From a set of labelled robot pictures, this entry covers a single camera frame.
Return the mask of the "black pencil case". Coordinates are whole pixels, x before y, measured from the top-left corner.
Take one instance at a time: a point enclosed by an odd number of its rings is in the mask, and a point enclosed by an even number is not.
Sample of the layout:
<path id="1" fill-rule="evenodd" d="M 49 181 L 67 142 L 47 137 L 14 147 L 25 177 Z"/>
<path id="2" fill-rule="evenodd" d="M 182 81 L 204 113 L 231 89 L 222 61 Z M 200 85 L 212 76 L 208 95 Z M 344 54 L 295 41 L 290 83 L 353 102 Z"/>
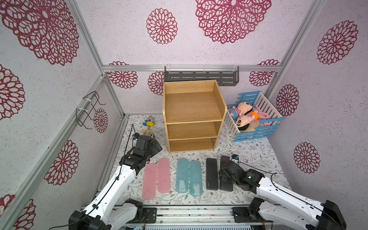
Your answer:
<path id="1" fill-rule="evenodd" d="M 206 189 L 207 190 L 218 190 L 219 180 L 218 180 L 218 165 L 217 159 L 207 158 L 206 159 Z"/>
<path id="2" fill-rule="evenodd" d="M 230 160 L 229 156 L 221 156 L 220 157 L 220 169 L 224 167 L 225 163 Z M 233 191 L 233 184 L 229 182 L 226 178 L 223 178 L 222 175 L 219 175 L 219 189 L 221 191 L 232 192 Z"/>

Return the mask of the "pink pencil case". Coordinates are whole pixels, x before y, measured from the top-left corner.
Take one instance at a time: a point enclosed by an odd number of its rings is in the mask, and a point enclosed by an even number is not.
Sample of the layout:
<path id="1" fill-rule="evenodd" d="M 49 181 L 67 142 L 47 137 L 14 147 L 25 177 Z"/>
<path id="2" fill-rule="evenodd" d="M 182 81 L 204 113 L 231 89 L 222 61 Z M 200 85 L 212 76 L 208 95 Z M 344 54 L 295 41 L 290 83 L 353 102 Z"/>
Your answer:
<path id="1" fill-rule="evenodd" d="M 157 163 L 157 187 L 162 194 L 168 193 L 171 189 L 170 160 L 161 158 Z"/>
<path id="2" fill-rule="evenodd" d="M 157 189 L 157 164 L 149 163 L 144 168 L 142 198 L 153 200 L 156 197 Z"/>

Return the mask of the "teal pencil case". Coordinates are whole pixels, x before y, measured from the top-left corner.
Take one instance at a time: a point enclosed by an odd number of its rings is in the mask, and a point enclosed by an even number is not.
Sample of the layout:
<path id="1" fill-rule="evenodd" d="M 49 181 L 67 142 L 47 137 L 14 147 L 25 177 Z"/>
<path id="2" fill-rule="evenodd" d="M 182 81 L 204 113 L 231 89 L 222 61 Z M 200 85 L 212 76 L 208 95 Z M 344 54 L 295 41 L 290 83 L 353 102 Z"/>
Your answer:
<path id="1" fill-rule="evenodd" d="M 199 197 L 203 194 L 202 165 L 200 161 L 191 161 L 189 166 L 190 194 Z"/>
<path id="2" fill-rule="evenodd" d="M 187 193 L 189 188 L 189 160 L 178 159 L 175 189 L 178 193 Z"/>

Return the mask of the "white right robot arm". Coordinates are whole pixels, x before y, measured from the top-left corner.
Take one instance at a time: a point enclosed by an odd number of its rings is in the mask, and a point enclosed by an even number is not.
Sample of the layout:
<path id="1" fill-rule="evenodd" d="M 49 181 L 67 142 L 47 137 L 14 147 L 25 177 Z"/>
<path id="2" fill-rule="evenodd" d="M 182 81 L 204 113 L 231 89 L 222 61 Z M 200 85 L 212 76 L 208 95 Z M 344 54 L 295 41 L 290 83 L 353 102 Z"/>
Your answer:
<path id="1" fill-rule="evenodd" d="M 256 195 L 247 207 L 252 218 L 280 223 L 295 230 L 345 230 L 347 224 L 334 202 L 320 202 L 293 192 L 252 167 L 244 170 L 238 158 L 227 161 L 219 177 Z"/>

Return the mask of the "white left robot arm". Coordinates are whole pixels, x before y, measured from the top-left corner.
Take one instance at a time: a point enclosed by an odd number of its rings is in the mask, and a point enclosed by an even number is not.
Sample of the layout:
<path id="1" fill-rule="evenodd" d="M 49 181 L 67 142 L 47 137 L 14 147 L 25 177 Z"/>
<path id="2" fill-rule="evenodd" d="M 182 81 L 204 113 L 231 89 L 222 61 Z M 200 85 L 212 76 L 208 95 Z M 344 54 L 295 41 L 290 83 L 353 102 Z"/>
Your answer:
<path id="1" fill-rule="evenodd" d="M 125 224 L 145 222 L 143 203 L 128 199 L 113 211 L 122 192 L 146 166 L 151 157 L 162 151 L 155 138 L 140 135 L 136 145 L 124 154 L 113 177 L 99 195 L 82 211 L 75 211 L 69 218 L 70 230 L 118 230 Z"/>

